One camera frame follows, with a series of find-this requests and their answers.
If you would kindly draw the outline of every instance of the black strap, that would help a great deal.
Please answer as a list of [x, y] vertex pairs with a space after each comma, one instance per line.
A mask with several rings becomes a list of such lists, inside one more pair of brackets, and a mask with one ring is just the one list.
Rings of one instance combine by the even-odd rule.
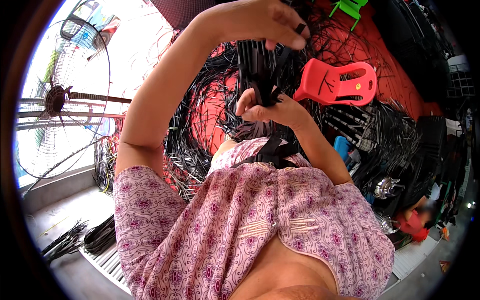
[[284, 159], [285, 157], [298, 153], [298, 151], [291, 144], [280, 145], [280, 143], [282, 143], [280, 138], [276, 136], [270, 137], [265, 145], [258, 151], [257, 155], [247, 157], [243, 161], [233, 165], [232, 168], [254, 162], [270, 163], [277, 169], [286, 167], [298, 168], [294, 163]]

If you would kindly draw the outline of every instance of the hand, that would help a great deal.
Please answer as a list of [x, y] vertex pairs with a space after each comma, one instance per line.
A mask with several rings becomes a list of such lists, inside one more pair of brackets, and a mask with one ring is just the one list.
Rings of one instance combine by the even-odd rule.
[[295, 33], [300, 23], [305, 22], [297, 12], [279, 0], [241, 0], [216, 5], [201, 14], [207, 30], [203, 34], [217, 43], [244, 39], [266, 39], [265, 48], [274, 50], [277, 43], [292, 49], [305, 47], [305, 38], [310, 36], [308, 27], [301, 35]]
[[245, 90], [241, 95], [235, 114], [242, 116], [244, 121], [263, 121], [274, 122], [290, 127], [296, 131], [313, 121], [310, 114], [297, 101], [285, 94], [279, 94], [278, 100], [281, 102], [273, 106], [263, 107], [257, 105], [255, 91], [253, 88]]

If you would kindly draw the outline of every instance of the yellow wire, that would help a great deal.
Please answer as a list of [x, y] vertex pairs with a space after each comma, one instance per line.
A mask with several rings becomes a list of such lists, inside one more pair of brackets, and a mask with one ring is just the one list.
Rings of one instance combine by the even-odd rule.
[[60, 223], [63, 222], [65, 219], [63, 219], [62, 221], [60, 221], [60, 222], [58, 222], [57, 224], [53, 225], [52, 227], [50, 227], [49, 229], [45, 230], [44, 232], [40, 233], [40, 235], [39, 235], [37, 238], [41, 237], [42, 234], [44, 234], [45, 232], [47, 232], [47, 231], [49, 231], [50, 229], [54, 228], [56, 225], [60, 224]]
[[105, 193], [108, 189], [108, 184], [110, 184], [110, 181], [108, 180], [108, 172], [106, 172], [107, 175], [107, 187], [103, 190], [102, 194]]

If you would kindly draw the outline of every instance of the pink blouse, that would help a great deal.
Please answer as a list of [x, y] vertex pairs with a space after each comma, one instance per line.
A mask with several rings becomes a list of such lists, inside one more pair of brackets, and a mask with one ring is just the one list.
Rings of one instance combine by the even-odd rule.
[[189, 204], [149, 167], [115, 178], [117, 248], [136, 299], [227, 299], [275, 234], [291, 250], [325, 262], [339, 295], [381, 294], [394, 247], [360, 191], [334, 186], [300, 155], [289, 157], [300, 168], [230, 168], [266, 141], [222, 153]]

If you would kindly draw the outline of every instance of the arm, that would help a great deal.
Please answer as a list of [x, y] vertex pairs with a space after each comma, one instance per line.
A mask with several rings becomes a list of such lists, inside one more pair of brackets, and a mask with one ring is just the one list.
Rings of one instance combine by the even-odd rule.
[[256, 105], [255, 92], [248, 89], [239, 99], [236, 114], [245, 121], [273, 120], [290, 127], [312, 167], [325, 172], [334, 185], [353, 183], [342, 158], [302, 105], [285, 94], [278, 95], [278, 100], [281, 102], [267, 108]]
[[309, 116], [305, 123], [293, 130], [312, 167], [325, 172], [334, 185], [352, 183], [340, 154], [325, 139], [315, 121]]
[[413, 214], [413, 210], [415, 208], [417, 208], [420, 203], [422, 203], [424, 200], [426, 199], [425, 196], [421, 197], [420, 200], [418, 200], [417, 203], [413, 204], [412, 206], [410, 206], [409, 208], [407, 208], [404, 212], [403, 212], [403, 216], [405, 217], [405, 220], [408, 221], [410, 220], [410, 217], [412, 216]]
[[[294, 49], [305, 46], [294, 29], [304, 21], [278, 0], [244, 0], [214, 6], [188, 25], [145, 80], [129, 107], [120, 137], [116, 174], [134, 166], [162, 173], [168, 123], [210, 52], [221, 42], [263, 37]], [[304, 29], [302, 35], [309, 35]]]

